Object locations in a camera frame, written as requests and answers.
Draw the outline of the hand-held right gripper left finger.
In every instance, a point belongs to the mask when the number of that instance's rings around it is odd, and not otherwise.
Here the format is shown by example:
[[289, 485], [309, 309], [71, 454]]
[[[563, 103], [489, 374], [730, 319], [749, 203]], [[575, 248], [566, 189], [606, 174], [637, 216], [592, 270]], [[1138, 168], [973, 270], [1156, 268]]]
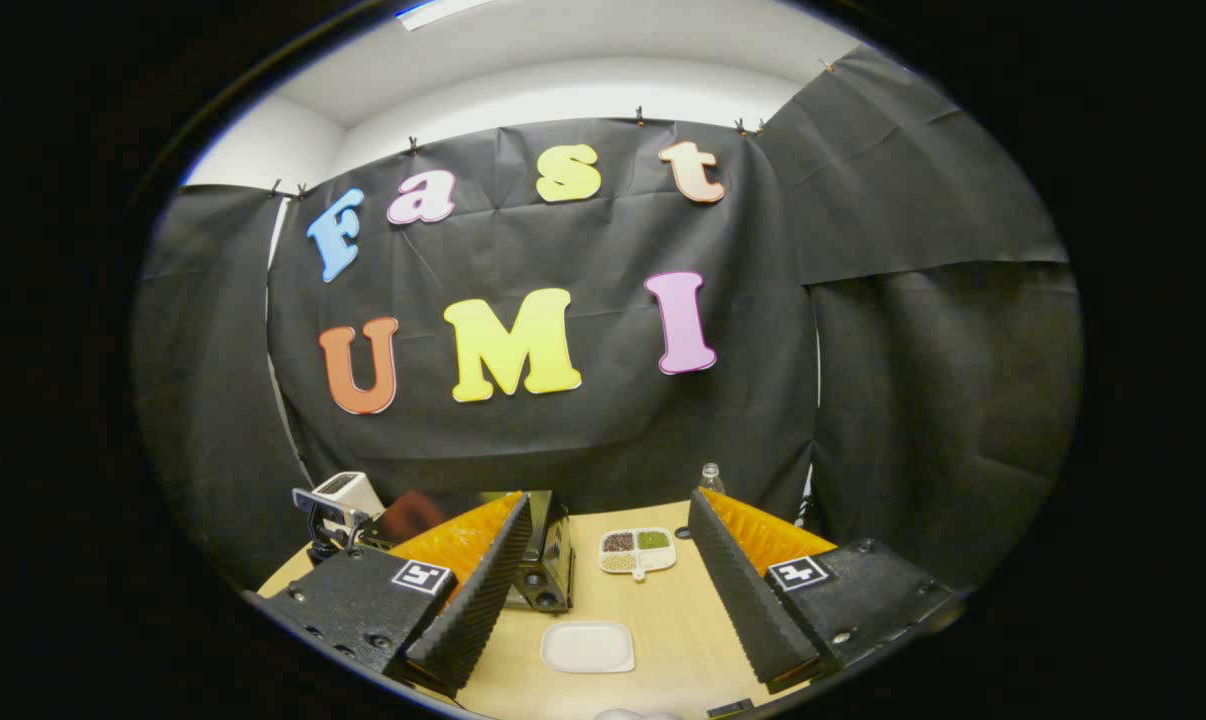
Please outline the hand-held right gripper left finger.
[[529, 497], [508, 493], [392, 550], [338, 548], [260, 605], [377, 675], [453, 697], [487, 646], [531, 529]]

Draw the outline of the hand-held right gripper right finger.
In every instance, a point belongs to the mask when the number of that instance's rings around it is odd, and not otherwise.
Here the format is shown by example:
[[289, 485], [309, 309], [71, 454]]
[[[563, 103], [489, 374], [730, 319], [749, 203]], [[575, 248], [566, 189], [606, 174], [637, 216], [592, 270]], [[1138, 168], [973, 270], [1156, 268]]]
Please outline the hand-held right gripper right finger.
[[877, 539], [836, 546], [695, 488], [689, 529], [759, 681], [769, 691], [867, 665], [926, 628], [955, 593]]

